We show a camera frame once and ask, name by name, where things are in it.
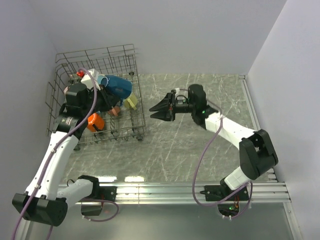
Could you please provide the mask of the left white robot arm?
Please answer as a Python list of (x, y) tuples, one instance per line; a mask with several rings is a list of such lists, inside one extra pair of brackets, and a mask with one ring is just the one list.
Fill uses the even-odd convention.
[(12, 205), (19, 219), (57, 227), (69, 208), (78, 202), (114, 204), (117, 188), (104, 189), (99, 179), (81, 175), (70, 186), (59, 190), (60, 179), (71, 153), (88, 125), (88, 118), (97, 111), (109, 110), (118, 102), (115, 95), (95, 83), (92, 87), (75, 83), (66, 91), (54, 123), (50, 142), (40, 167), (24, 193), (16, 193)]

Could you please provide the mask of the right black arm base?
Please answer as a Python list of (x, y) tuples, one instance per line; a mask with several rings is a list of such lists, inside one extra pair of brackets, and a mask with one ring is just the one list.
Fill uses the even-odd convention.
[(218, 202), (228, 196), (227, 201), (247, 201), (249, 193), (246, 186), (241, 187), (239, 191), (230, 190), (224, 185), (205, 185), (204, 190), (199, 193), (205, 196), (206, 202)]

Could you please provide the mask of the dark blue white-inside mug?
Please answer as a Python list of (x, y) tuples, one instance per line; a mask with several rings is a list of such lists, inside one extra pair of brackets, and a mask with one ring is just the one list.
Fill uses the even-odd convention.
[(105, 86), (111, 93), (121, 99), (128, 98), (132, 93), (132, 83), (129, 80), (116, 75), (105, 75), (100, 79), (100, 84)]

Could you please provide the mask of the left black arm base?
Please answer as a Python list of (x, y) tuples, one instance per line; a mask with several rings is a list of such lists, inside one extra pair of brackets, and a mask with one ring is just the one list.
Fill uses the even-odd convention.
[(99, 186), (93, 189), (89, 196), (81, 199), (80, 202), (100, 202), (100, 200), (115, 202), (116, 195), (116, 186)]

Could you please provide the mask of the light pink mug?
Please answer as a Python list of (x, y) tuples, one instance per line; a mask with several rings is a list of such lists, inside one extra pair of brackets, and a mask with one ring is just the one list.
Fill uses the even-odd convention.
[(66, 86), (65, 89), (63, 90), (63, 93), (64, 93), (65, 95), (66, 95), (66, 93), (68, 92), (69, 88), (70, 88), (69, 86)]

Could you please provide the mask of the pale yellow mug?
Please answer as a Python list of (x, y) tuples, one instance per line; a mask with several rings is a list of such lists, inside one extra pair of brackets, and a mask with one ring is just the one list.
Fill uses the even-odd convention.
[(133, 92), (123, 101), (123, 105), (126, 109), (136, 110), (137, 104), (138, 104), (138, 99)]

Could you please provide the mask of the light blue yellow-inside mug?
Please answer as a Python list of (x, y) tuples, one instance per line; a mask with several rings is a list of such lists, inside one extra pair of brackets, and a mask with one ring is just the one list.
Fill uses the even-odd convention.
[(106, 83), (107, 83), (107, 77), (105, 76), (105, 75), (103, 75), (103, 74), (100, 74), (98, 77), (97, 77), (97, 83), (99, 84), (99, 85), (103, 85), (103, 86), (105, 86), (106, 85)]

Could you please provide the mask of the salmon pink mug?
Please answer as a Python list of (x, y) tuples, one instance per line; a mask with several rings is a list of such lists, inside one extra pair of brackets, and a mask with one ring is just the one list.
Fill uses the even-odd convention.
[(120, 112), (121, 112), (120, 106), (116, 105), (112, 109), (110, 109), (107, 113), (110, 116), (118, 117)]

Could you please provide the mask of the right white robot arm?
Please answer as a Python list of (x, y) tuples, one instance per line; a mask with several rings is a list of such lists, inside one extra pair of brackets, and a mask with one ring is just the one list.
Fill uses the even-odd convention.
[(213, 137), (222, 137), (238, 149), (239, 166), (220, 181), (214, 195), (222, 202), (233, 199), (248, 183), (276, 166), (279, 162), (268, 132), (253, 130), (230, 120), (222, 110), (207, 99), (202, 85), (192, 84), (187, 95), (178, 95), (176, 88), (149, 111), (152, 119), (173, 122), (176, 114), (191, 115), (193, 122)]

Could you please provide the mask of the orange enamel mug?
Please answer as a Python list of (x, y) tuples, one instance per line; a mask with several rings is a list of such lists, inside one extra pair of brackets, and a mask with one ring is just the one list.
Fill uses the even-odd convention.
[(105, 121), (102, 119), (102, 117), (97, 114), (93, 113), (92, 115), (89, 116), (87, 119), (88, 125), (87, 128), (92, 132), (100, 132), (104, 129), (105, 127)]

